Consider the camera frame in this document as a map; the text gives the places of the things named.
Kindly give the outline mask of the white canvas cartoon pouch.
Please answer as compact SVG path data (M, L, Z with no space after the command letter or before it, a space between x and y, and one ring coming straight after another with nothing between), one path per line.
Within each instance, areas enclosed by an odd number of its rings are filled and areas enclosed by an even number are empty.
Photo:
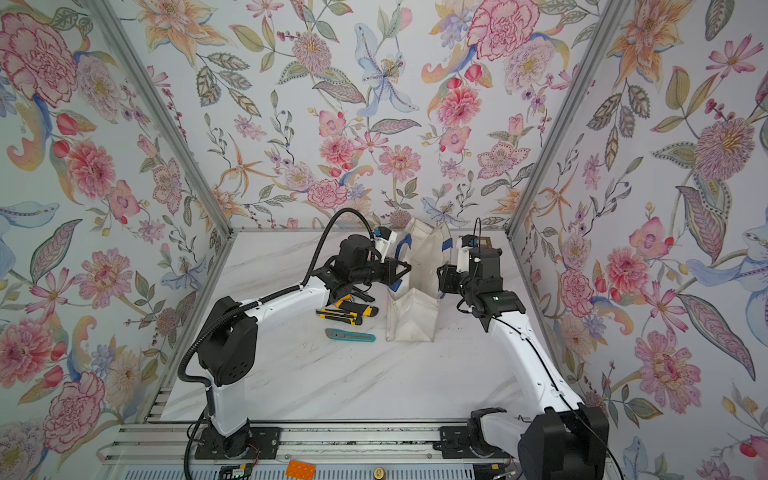
M431 342L442 292L437 269L450 263L453 238L445 225L433 227L413 218L402 231L394 257L411 270L389 288L386 315L388 342Z

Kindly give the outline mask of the yellow black utility knife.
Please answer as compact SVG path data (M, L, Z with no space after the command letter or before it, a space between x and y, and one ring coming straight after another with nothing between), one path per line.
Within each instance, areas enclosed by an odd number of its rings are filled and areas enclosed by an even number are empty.
M356 303L351 300L339 300L336 303L336 307L345 312L364 317L375 317L379 313L379 308L374 305Z

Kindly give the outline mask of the small yellow black knife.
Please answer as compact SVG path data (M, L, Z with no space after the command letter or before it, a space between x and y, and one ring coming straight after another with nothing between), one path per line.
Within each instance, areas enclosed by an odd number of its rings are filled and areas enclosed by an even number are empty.
M318 309L316 315L325 320L342 322L349 325L359 326L363 324L363 319L356 313L334 309Z

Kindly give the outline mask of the teal utility knife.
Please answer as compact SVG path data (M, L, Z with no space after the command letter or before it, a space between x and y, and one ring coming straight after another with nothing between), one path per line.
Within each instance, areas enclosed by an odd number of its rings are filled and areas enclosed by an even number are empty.
M373 343L376 340L376 337L373 334L351 332L341 329L326 328L325 334L329 339L336 341Z

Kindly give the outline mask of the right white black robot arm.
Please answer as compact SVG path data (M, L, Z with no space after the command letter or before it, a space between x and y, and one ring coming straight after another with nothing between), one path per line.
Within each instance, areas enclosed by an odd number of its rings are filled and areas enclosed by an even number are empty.
M512 364L527 411L500 407L473 411L467 421L470 451L480 457L511 455L527 479L601 479L609 422L586 406L557 371L533 332L526 309L503 287L501 250L465 235L454 265L438 268L439 289L457 294L459 312L478 319Z

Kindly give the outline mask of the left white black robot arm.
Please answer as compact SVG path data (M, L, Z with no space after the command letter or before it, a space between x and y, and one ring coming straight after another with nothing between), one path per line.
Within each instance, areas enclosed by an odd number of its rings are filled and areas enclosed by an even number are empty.
M205 438L213 443L215 453L238 458L254 445L244 379L255 364L261 324L320 310L342 300L358 285L392 286L411 270L408 263L389 255L397 234L386 227L370 235L347 237L335 255L319 264L326 239L321 237L299 283L256 300L219 299L189 348L189 355L197 357L204 370L199 381L206 396Z

